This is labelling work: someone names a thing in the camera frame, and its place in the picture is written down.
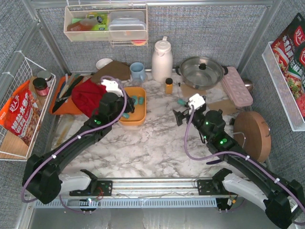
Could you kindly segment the teal coffee capsule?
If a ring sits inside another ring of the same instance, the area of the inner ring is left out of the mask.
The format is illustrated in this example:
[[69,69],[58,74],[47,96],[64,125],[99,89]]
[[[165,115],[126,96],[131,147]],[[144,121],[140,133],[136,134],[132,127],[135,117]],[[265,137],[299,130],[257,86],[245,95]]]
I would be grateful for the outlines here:
[[138,97],[138,104],[143,105],[145,98],[144,97]]
[[127,113],[123,113],[122,117],[128,119],[130,117],[130,115]]
[[133,95],[132,96],[132,101],[133,101],[133,105],[137,105],[138,104],[138,97]]
[[177,103],[180,104],[180,105],[182,105],[182,106],[185,106],[185,105],[187,104],[187,102],[184,101],[183,99],[179,99],[179,100],[177,101]]

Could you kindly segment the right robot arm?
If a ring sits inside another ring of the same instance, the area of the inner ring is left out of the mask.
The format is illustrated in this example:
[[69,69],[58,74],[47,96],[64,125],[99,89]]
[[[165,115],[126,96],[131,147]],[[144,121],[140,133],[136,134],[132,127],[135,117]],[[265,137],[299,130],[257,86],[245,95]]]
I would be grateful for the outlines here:
[[183,119],[199,132],[202,142],[208,147],[211,156],[230,164],[249,180],[238,178],[229,170],[221,170],[218,183],[225,190],[251,201],[261,208],[267,217],[279,228],[287,229],[291,224],[303,226],[296,219],[305,211],[305,194],[302,185],[272,173],[230,137],[224,130],[226,122],[221,110],[206,111],[188,108],[183,112],[174,111],[177,125]]

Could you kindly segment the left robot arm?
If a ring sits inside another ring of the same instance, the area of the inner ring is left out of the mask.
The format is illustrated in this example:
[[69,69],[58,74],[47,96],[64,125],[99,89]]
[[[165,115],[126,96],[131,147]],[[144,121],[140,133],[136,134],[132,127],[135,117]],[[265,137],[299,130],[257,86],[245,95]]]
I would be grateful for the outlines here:
[[80,192],[95,195],[98,192],[98,178],[86,169],[72,175],[63,174],[64,168],[82,151],[99,142],[111,130],[112,125],[124,113],[132,113],[135,99],[129,95],[118,96],[105,93],[91,117],[66,142],[54,150],[42,155],[32,155],[26,164],[21,190],[30,192],[43,204],[52,202],[65,192]]

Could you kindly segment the brown cork mat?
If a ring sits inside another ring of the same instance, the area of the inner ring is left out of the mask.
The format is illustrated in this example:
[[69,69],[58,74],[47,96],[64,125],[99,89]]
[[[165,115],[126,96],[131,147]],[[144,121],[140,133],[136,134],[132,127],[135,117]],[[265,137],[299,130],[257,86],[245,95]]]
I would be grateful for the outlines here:
[[238,111],[234,103],[229,99],[210,103],[207,106],[210,110],[216,110],[216,111],[222,110],[223,115],[234,114]]
[[181,84],[180,88],[182,91],[182,95],[185,98],[192,97],[194,94],[199,94],[200,96],[205,96],[207,94],[207,92],[205,90],[194,89],[185,84]]

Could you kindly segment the orange juice bottle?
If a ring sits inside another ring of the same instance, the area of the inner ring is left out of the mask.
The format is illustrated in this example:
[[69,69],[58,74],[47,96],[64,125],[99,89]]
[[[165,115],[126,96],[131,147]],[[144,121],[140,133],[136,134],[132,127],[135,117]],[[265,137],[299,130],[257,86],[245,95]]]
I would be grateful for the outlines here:
[[172,94],[173,92],[173,80],[172,78],[166,78],[165,80],[165,93]]

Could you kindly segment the brown olive cloth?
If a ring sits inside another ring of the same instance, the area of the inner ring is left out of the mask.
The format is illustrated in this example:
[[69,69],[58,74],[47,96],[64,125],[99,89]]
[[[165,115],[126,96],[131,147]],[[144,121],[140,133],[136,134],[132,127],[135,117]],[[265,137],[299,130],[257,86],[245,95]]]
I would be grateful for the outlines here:
[[91,77],[91,81],[94,83],[99,83],[101,81],[101,77],[103,76],[111,76],[119,79],[120,81],[127,81],[131,77],[130,67],[127,65],[127,63],[112,61],[98,70],[97,73]]

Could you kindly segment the white small bowl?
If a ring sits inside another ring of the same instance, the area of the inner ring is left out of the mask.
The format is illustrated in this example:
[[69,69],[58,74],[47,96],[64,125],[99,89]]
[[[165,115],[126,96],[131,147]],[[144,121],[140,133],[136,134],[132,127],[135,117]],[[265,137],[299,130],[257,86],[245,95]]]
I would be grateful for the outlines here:
[[106,65],[108,65],[109,63],[111,63],[112,61],[113,60],[110,58],[102,58],[96,62],[96,68],[99,70],[105,67]]

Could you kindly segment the round wooden board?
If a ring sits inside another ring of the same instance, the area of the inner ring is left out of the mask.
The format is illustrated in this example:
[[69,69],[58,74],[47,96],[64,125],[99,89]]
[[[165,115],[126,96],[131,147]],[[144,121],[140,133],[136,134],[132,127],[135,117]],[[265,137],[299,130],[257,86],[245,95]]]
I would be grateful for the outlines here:
[[271,152],[270,128],[255,111],[241,112],[234,121],[234,139],[257,162],[264,162]]

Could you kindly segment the silver metal cup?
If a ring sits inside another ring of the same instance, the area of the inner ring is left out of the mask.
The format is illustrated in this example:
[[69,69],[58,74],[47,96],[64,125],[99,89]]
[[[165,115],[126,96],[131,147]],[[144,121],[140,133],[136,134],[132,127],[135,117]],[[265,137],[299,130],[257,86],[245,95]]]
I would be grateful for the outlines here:
[[249,92],[252,92],[254,89],[254,84],[249,79],[243,79],[243,83]]

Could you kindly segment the silver lid glass jar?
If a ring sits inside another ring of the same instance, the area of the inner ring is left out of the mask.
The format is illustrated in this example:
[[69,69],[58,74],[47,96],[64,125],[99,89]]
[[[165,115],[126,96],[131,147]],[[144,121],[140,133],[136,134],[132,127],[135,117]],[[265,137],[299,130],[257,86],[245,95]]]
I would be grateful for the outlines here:
[[47,83],[47,86],[51,87],[51,84],[52,84],[52,74],[49,71],[41,70],[41,71],[39,71],[37,73],[37,77],[45,79],[45,81]]

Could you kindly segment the red snack bag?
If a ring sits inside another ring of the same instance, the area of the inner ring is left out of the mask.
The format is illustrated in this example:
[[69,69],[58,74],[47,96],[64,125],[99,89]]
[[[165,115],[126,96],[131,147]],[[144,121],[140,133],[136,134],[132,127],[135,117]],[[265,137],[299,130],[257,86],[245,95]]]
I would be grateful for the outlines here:
[[20,85],[0,111],[0,125],[20,138],[27,146],[31,144],[36,127],[39,126],[40,110],[34,106],[30,81]]

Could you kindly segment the green seasoning packet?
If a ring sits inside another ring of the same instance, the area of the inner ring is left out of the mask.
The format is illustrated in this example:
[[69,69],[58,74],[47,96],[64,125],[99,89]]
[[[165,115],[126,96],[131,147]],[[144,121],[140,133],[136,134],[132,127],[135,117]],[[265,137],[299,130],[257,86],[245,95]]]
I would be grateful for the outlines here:
[[285,69],[287,85],[294,97],[298,99],[305,93],[305,43],[301,43]]

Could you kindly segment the red seasoning packet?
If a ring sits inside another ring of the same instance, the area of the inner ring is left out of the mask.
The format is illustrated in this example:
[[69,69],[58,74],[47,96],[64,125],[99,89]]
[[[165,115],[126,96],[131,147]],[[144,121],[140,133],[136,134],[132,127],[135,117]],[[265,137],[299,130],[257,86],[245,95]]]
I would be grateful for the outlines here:
[[297,47],[305,41],[305,19],[297,13],[290,24],[271,44],[272,51],[282,72],[285,71]]

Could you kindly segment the cream wall shelf basket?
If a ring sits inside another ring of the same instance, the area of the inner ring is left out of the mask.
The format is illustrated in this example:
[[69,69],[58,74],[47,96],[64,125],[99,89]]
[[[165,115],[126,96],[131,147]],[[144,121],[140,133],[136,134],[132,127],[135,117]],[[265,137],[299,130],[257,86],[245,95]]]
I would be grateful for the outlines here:
[[72,42],[138,45],[148,40],[148,8],[131,3],[66,6],[63,31]]

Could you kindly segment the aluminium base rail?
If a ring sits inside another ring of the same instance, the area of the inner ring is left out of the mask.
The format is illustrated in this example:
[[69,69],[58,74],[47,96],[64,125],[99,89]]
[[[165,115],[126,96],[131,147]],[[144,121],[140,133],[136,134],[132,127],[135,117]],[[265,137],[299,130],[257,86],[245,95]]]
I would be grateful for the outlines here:
[[232,191],[217,191],[210,178],[105,179],[93,194],[72,191],[33,208],[94,211],[106,208],[219,208],[226,212],[244,201]]

